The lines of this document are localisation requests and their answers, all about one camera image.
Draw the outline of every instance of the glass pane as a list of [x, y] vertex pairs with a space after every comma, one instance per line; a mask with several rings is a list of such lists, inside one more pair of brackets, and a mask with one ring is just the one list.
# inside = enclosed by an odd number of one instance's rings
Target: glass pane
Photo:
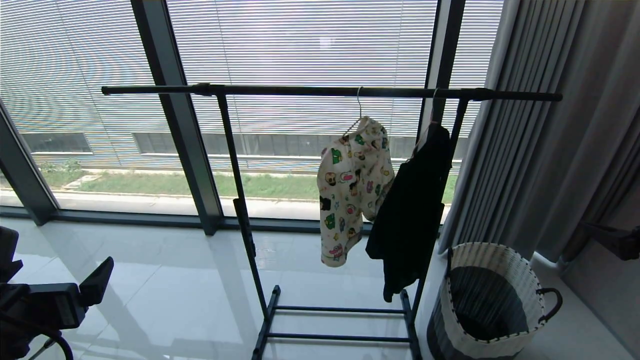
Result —
[[[436, 1], [169, 0], [189, 83], [424, 86]], [[204, 136], [222, 134], [215, 99], [194, 97]], [[419, 99], [361, 99], [390, 135], [397, 167], [410, 153]], [[230, 96], [248, 211], [319, 218], [320, 152], [358, 119], [354, 98]], [[236, 196], [226, 150], [207, 143], [226, 215]]]
[[2, 171], [0, 171], [0, 205], [23, 207], [22, 201], [18, 199], [18, 196], [15, 194], [15, 191]]
[[196, 214], [128, 0], [7, 1], [0, 95], [60, 206]]
[[[451, 73], [450, 88], [477, 88], [484, 86], [493, 42], [500, 23], [502, 3], [502, 0], [467, 0], [465, 3], [465, 12], [460, 26], [460, 37], [456, 48], [456, 58], [454, 59]], [[451, 208], [458, 173], [467, 154], [469, 136], [480, 110], [480, 105], [481, 102], [472, 101], [467, 107], [460, 138], [454, 153], [453, 167], [443, 196], [445, 209], [442, 215], [442, 222], [447, 218]], [[445, 105], [442, 122], [449, 131], [453, 129], [457, 106], [457, 100], [447, 100]]]

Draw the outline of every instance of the white glossy floor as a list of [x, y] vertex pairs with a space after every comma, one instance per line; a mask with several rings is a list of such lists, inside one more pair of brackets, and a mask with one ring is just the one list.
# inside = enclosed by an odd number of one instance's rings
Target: white glossy floor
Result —
[[[82, 281], [107, 256], [116, 261], [101, 305], [65, 338], [76, 359], [250, 359], [262, 324], [239, 232], [207, 237], [199, 229], [50, 223], [0, 218], [20, 232], [15, 259], [24, 268], [13, 282]], [[254, 234], [267, 297], [282, 287], [280, 304], [400, 308], [382, 299], [382, 263], [364, 244], [342, 268], [319, 260], [317, 236]], [[544, 286], [559, 288], [564, 307], [518, 359], [632, 359], [543, 261], [534, 269]], [[417, 324], [425, 359], [426, 324], [444, 261], [434, 258]], [[414, 288], [410, 288], [413, 298]], [[404, 322], [382, 316], [279, 315], [276, 332], [406, 336]], [[32, 343], [35, 351], [44, 339]], [[406, 345], [270, 341], [265, 359], [410, 359]], [[39, 359], [63, 359], [50, 348]]]

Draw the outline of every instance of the clothes rack pole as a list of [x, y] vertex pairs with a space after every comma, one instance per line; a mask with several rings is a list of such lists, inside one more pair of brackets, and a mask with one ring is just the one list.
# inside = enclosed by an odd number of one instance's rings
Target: clothes rack pole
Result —
[[[427, 269], [425, 268], [421, 274], [418, 287], [413, 300], [413, 308], [409, 303], [409, 295], [406, 290], [400, 293], [402, 310], [400, 309], [368, 309], [368, 308], [352, 308], [352, 307], [313, 307], [313, 306], [279, 306], [281, 289], [276, 285], [271, 292], [269, 304], [266, 303], [260, 274], [255, 263], [256, 250], [253, 242], [253, 236], [249, 223], [249, 216], [246, 208], [246, 199], [242, 186], [242, 178], [240, 166], [237, 159], [236, 146], [231, 126], [231, 119], [228, 111], [227, 95], [302, 95], [302, 96], [350, 96], [356, 97], [411, 97], [411, 98], [433, 98], [434, 89], [424, 88], [350, 88], [350, 87], [313, 87], [313, 86], [243, 86], [243, 85], [212, 85], [208, 83], [200, 83], [185, 86], [103, 86], [102, 93], [104, 95], [111, 94], [197, 94], [204, 96], [215, 95], [218, 98], [218, 106], [222, 117], [222, 123], [225, 129], [225, 137], [229, 149], [231, 167], [236, 182], [238, 198], [234, 199], [236, 215], [240, 225], [241, 234], [244, 241], [247, 258], [253, 275], [258, 299], [260, 300], [260, 308], [264, 321], [258, 334], [256, 346], [253, 350], [252, 359], [262, 359], [264, 349], [269, 338], [285, 338], [285, 339], [310, 339], [310, 340], [333, 340], [333, 341], [373, 341], [373, 342], [393, 342], [408, 343], [412, 353], [413, 360], [421, 360], [420, 347], [418, 344], [418, 336], [415, 331], [415, 317], [418, 312], [420, 298], [424, 290]], [[449, 161], [453, 160], [455, 146], [460, 135], [460, 129], [464, 114], [467, 110], [469, 101], [483, 100], [523, 100], [523, 101], [560, 101], [561, 94], [535, 93], [535, 92], [501, 92], [486, 88], [474, 89], [438, 89], [438, 98], [459, 99], [458, 109], [456, 110], [456, 119], [451, 132], [451, 151]], [[449, 169], [445, 171], [441, 177], [440, 198], [444, 194]], [[442, 214], [431, 221], [440, 222]], [[427, 234], [427, 236], [437, 236], [437, 234]], [[331, 335], [331, 334], [292, 334], [270, 332], [273, 318], [276, 311], [318, 311], [318, 312], [341, 312], [341, 313], [376, 313], [376, 314], [396, 314], [403, 315], [407, 329], [407, 337], [381, 337], [381, 336], [348, 336], [348, 335]]]

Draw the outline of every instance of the laundry basket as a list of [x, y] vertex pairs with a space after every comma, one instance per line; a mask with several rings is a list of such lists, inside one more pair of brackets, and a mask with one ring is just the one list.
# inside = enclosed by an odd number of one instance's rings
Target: laundry basket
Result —
[[[545, 313], [543, 295], [555, 293]], [[512, 359], [562, 306], [515, 250], [494, 243], [449, 249], [447, 273], [427, 328], [436, 360]]]

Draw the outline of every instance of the clothes rack crossbar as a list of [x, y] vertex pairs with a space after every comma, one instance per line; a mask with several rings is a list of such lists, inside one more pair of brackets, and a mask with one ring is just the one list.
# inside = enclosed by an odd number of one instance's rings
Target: clothes rack crossbar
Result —
[[[270, 338], [281, 339], [308, 339], [308, 340], [332, 340], [332, 341], [373, 341], [378, 343], [408, 343], [413, 360], [421, 360], [418, 336], [415, 331], [415, 317], [418, 312], [420, 298], [424, 290], [427, 269], [425, 268], [416, 289], [413, 307], [409, 302], [409, 294], [406, 290], [400, 293], [402, 309], [360, 309], [351, 307], [312, 307], [312, 306], [283, 306], [278, 305], [281, 289], [276, 285], [267, 304], [257, 265], [255, 263], [255, 244], [249, 223], [249, 216], [246, 208], [246, 199], [242, 185], [240, 166], [238, 163], [236, 146], [231, 129], [231, 119], [229, 117], [227, 95], [300, 95], [300, 96], [348, 96], [348, 97], [405, 97], [405, 98], [444, 98], [459, 99], [456, 110], [456, 118], [451, 132], [451, 152], [449, 161], [453, 160], [454, 150], [460, 135], [462, 120], [467, 110], [469, 101], [484, 100], [522, 100], [522, 101], [560, 101], [561, 94], [538, 93], [538, 92], [504, 92], [487, 88], [468, 89], [425, 89], [425, 88], [369, 88], [369, 87], [320, 87], [320, 86], [244, 86], [244, 85], [215, 85], [200, 83], [184, 86], [103, 86], [104, 95], [111, 94], [196, 94], [204, 96], [216, 96], [225, 129], [225, 138], [229, 150], [231, 166], [236, 182], [238, 198], [234, 199], [236, 216], [240, 225], [240, 231], [244, 241], [247, 258], [253, 275], [258, 300], [264, 321], [260, 329], [258, 340], [253, 350], [252, 359], [262, 359], [265, 346]], [[449, 169], [445, 171], [441, 180], [441, 187], [438, 189], [440, 198], [444, 194], [445, 184], [449, 176]], [[440, 222], [442, 214], [431, 219]], [[347, 336], [331, 334], [294, 334], [271, 332], [271, 324], [277, 311], [314, 311], [314, 312], [341, 312], [341, 313], [363, 313], [363, 314], [391, 314], [402, 315], [407, 330], [407, 337], [381, 337], [381, 336]]]

